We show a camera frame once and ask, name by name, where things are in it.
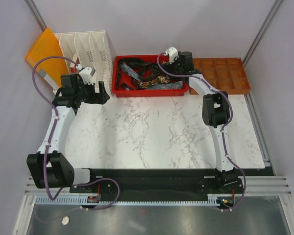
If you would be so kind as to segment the brown blue patterned tie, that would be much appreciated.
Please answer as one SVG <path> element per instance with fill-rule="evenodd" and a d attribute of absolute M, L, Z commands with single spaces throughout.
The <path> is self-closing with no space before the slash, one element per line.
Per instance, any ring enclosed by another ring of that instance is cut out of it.
<path fill-rule="evenodd" d="M 140 82 L 135 81 L 118 68 L 118 61 L 116 87 L 126 91 L 141 90 L 142 88 L 139 87 Z"/>

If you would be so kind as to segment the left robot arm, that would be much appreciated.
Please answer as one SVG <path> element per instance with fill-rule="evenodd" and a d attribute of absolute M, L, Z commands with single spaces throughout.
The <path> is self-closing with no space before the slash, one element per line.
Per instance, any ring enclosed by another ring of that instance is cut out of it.
<path fill-rule="evenodd" d="M 27 166 L 37 188 L 66 188 L 80 184 L 86 192 L 94 192 L 98 181 L 88 168 L 74 168 L 64 151 L 70 127 L 82 103 L 104 105 L 110 98 L 103 81 L 86 84 L 85 74 L 64 74 L 61 88 L 51 103 L 51 120 L 44 141 L 35 154 L 29 154 Z"/>

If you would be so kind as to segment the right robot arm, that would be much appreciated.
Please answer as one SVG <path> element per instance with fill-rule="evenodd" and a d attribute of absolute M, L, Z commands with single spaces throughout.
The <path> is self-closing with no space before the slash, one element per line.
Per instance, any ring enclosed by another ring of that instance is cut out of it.
<path fill-rule="evenodd" d="M 217 191 L 227 192 L 232 184 L 238 182 L 236 165 L 230 158 L 228 141 L 228 124 L 233 118 L 233 109 L 228 99 L 227 92 L 219 91 L 213 87 L 201 72 L 194 68 L 191 52 L 180 52 L 173 49 L 168 51 L 171 71 L 177 77 L 184 78 L 190 88 L 202 95 L 202 118 L 211 132 L 216 153 L 216 180 L 214 185 Z"/>

